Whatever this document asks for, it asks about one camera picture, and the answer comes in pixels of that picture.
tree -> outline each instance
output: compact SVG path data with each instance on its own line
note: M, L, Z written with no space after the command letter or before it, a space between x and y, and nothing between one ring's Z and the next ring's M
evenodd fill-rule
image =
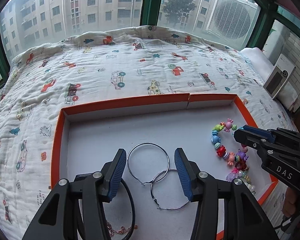
M175 27L181 21L181 17L194 10L196 5L192 0L168 0L164 3L163 12L169 23Z

silver hoop earring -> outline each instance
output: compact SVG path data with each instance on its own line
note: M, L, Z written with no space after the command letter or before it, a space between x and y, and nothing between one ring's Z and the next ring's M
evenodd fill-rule
M153 199L154 202L159 206L158 209L164 209L164 210L177 210L177 209L183 208L185 205L187 205L187 204L189 203L189 200L188 200L185 204L183 204L181 207L177 207L177 208L162 208L162 207L160 207L160 205L159 205L157 199L154 197L153 192L152 192L152 186L153 186L154 182L156 182L155 179L156 179L158 176L160 176L162 173L164 173L164 172L166 172L166 171L161 171L160 173L158 173L158 174L154 177L153 182L151 183L150 193L151 193L152 199Z
M161 178L159 178L159 179L156 180L156 178L158 177L158 176L156 176L156 178L153 179L153 180L151 180L151 181L148 181L148 182L141 182L136 176L133 175L133 173L132 173L132 171L131 171L131 169L130 169L130 166L129 166L129 158L130 158L130 155L131 155L131 153L133 152L134 149L136 149L137 147L139 147L139 146L141 146L141 145L145 145L145 144L154 145L154 146L159 147L161 150L163 150L163 152L164 152L165 155L167 156L168 167L167 167L167 170L164 171L165 174L164 174ZM146 183L153 183L153 182L158 182L158 181L162 180L162 179L167 175L167 173L168 173L168 170L169 170L169 167L170 167L170 160L169 160L169 156L168 156L167 152L166 152L162 147L160 147L159 145L157 145L157 144L155 144L155 143L140 143L140 144L136 145L135 147L133 147L133 148L131 149L131 151L129 152L128 157L127 157L127 165L128 165L128 170L129 170L130 174L131 174L135 179L137 179L137 180L141 183L141 185L144 186L144 184L146 184Z

blue gripper pad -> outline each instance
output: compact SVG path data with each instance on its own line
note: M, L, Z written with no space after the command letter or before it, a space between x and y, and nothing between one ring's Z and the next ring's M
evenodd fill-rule
M181 186L183 189L183 193L188 198L188 200L191 201L193 198L193 193L191 190L191 179L190 179L190 176L186 170L185 164L183 163L183 160L180 155L180 154L183 154L185 156L185 154L183 151L182 151L182 153L179 152L179 149L180 148L177 148L174 152L174 163L175 163L177 171L178 171L178 175L179 175L179 179L180 179Z
M273 138L271 132L269 132L267 130L263 130L263 129L260 129L260 128L255 128L255 127L252 127L252 126L249 126L249 125L244 125L242 128L245 131L252 132L252 133L261 135L263 137L266 137L268 139L268 141L271 142L271 143L274 143L274 141L275 141L275 139Z
M127 162L127 153L125 150L122 149L122 152L121 152L121 155L117 162L117 165L114 168L113 174L109 181L109 191L108 191L107 197L109 198L110 201L115 197L115 195L117 195L120 181L122 178L122 174L123 174L124 168L126 166L126 162Z

brick wall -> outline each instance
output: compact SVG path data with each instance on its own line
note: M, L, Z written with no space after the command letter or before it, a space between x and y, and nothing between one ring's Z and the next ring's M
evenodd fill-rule
M289 82L298 93L298 99L294 107L294 110L296 111L300 106L300 39L292 32L290 32L288 40L283 46L282 54L296 66L296 70L289 79Z

silver screw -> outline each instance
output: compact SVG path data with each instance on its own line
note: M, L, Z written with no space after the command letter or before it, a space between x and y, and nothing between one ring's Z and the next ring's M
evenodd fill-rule
M67 180L66 179L59 180L59 185L60 186L64 186L65 184L67 184Z
M206 178L206 177L208 177L208 173L206 173L205 171L200 171L199 172L199 177L200 178Z
M241 179L234 179L234 183L237 184L237 185L241 185L242 180Z
M93 173L92 175L95 179L100 178L102 176L102 173L100 171L97 171L95 173Z

